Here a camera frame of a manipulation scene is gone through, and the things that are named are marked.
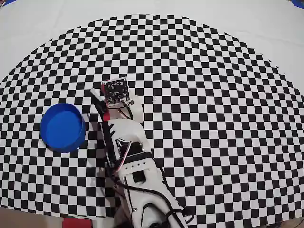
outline blue lid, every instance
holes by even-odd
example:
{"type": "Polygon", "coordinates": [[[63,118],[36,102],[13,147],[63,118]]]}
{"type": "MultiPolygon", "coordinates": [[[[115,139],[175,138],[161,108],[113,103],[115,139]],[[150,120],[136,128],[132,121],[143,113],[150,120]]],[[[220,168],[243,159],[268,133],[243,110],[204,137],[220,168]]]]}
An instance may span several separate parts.
{"type": "Polygon", "coordinates": [[[43,115],[40,135],[43,142],[54,151],[68,153],[78,149],[85,140],[85,124],[75,106],[59,103],[43,115]]]}

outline circuit board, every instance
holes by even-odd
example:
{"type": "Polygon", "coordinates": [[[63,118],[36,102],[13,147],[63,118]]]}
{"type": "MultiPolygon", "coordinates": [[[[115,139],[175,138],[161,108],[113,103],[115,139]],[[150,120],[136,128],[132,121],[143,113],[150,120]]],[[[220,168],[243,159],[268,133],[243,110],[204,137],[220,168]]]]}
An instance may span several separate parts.
{"type": "Polygon", "coordinates": [[[108,106],[120,103],[122,99],[130,100],[127,78],[104,82],[104,95],[108,106]]]}

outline white table surface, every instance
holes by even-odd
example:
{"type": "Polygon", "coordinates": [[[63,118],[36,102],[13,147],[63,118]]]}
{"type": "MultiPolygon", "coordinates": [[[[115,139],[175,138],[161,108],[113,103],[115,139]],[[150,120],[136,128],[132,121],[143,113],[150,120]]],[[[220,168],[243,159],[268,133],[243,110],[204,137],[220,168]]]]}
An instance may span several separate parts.
{"type": "Polygon", "coordinates": [[[139,13],[185,16],[229,33],[264,54],[304,95],[304,9],[286,0],[18,0],[0,11],[0,80],[69,29],[139,13]]]}

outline white robotic arm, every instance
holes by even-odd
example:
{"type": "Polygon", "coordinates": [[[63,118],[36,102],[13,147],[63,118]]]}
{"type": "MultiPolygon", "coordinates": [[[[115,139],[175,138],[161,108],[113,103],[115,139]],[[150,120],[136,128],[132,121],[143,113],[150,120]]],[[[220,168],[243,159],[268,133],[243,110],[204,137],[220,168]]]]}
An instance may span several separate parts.
{"type": "Polygon", "coordinates": [[[134,228],[186,228],[186,210],[178,205],[170,193],[162,170],[157,168],[152,158],[144,128],[139,123],[143,121],[142,106],[136,95],[126,92],[123,82],[120,83],[123,80],[120,78],[118,82],[110,82],[111,91],[108,94],[114,94],[109,99],[111,107],[107,100],[103,101],[91,90],[92,101],[102,119],[105,113],[109,119],[101,122],[107,172],[124,192],[120,197],[122,208],[134,228]],[[115,99],[120,101],[117,88],[122,88],[123,98],[121,102],[113,104],[115,99]],[[122,114],[123,110],[128,110],[129,115],[127,112],[122,114]]]}

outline black and white checkerboard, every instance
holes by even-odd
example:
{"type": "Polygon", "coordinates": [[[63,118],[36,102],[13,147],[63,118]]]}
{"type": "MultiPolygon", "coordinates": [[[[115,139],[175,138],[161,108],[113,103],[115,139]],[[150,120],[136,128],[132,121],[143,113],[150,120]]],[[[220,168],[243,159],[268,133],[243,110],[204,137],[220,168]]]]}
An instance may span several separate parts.
{"type": "Polygon", "coordinates": [[[245,43],[188,18],[91,22],[40,46],[0,84],[0,204],[64,216],[113,216],[89,90],[128,76],[172,193],[190,227],[252,227],[302,216],[303,97],[245,43]],[[43,113],[74,104],[87,122],[77,152],[39,138],[43,113]]]}

